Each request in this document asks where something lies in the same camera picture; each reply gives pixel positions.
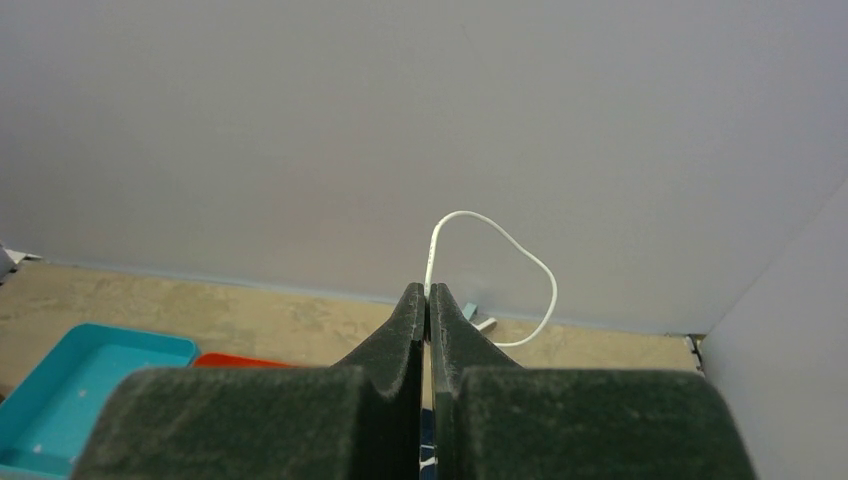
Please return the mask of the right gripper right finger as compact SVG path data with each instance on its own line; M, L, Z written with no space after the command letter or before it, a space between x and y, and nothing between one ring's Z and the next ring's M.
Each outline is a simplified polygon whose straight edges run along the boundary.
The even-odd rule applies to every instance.
M694 372L525 368L429 292L441 479L752 479L724 399Z

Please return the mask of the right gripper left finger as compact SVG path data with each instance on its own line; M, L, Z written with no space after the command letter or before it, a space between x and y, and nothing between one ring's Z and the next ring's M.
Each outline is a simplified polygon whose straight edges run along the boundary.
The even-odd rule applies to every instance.
M328 367L150 368L113 391L75 479L415 479L426 300Z

